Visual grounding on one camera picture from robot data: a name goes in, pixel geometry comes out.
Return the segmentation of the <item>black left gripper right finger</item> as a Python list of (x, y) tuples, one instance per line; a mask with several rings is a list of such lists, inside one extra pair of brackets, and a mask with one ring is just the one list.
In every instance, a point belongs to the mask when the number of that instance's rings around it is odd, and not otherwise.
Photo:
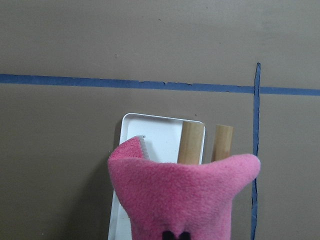
[(191, 235), (189, 232), (184, 231), (178, 236), (178, 240), (191, 240)]

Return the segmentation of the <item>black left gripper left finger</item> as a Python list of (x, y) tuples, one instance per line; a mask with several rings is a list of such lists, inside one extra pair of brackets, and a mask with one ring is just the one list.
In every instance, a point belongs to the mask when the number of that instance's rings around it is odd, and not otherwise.
[(162, 233), (162, 240), (175, 240), (175, 234), (171, 231), (164, 231)]

